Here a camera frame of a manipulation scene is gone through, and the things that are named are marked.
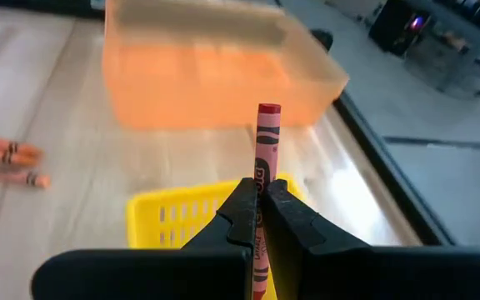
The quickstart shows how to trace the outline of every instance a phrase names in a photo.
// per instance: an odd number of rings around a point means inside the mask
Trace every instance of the orange translucent bin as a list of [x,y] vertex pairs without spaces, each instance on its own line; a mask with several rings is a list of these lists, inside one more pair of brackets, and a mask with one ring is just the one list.
[[107,0],[103,74],[119,122],[135,129],[315,123],[348,76],[309,31],[244,2]]

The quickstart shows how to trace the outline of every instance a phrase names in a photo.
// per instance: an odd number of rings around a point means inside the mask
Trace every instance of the plastic bin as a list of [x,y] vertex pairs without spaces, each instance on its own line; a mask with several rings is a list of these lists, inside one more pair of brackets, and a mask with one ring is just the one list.
[[[293,179],[288,191],[303,195]],[[137,195],[127,205],[127,238],[131,248],[181,248],[216,215],[216,210],[233,192],[239,181],[201,187],[180,187]],[[277,299],[270,270],[264,299]]]
[[184,0],[107,0],[103,74],[119,122],[140,129],[253,125],[259,103],[309,125],[348,80],[277,8]]

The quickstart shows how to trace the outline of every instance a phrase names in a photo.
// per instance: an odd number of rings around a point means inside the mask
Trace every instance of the wooden table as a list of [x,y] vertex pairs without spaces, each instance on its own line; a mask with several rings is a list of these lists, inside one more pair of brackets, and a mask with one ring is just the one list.
[[[50,256],[125,248],[135,193],[251,176],[246,128],[132,132],[118,126],[103,86],[103,25],[0,8],[0,137],[46,157],[48,190],[0,183],[0,299],[29,299]],[[279,167],[307,203],[368,243],[417,244],[340,117],[284,128]]]

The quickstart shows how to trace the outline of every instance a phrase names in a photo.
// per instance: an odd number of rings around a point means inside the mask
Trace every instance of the orange crayon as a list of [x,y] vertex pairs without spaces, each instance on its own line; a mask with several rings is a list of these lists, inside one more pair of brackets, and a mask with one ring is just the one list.
[[34,157],[28,157],[19,153],[12,153],[8,149],[0,150],[0,162],[3,164],[15,164],[19,166],[31,167],[37,164],[38,160]]
[[37,188],[48,188],[51,184],[48,176],[37,175],[35,172],[11,170],[1,165],[0,180],[9,183],[26,184]]
[[40,157],[42,156],[42,150],[34,147],[33,145],[8,141],[0,138],[0,151],[9,151],[11,154],[19,153],[23,156]]

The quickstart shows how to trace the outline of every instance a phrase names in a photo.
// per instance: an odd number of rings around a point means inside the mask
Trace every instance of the yellow plastic basket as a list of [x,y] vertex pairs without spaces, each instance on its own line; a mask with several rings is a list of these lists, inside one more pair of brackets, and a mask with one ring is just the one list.
[[[303,195],[292,177],[288,191]],[[216,215],[240,181],[219,182],[200,187],[180,187],[138,194],[127,205],[127,238],[131,248],[181,248]],[[264,299],[277,299],[270,270]]]

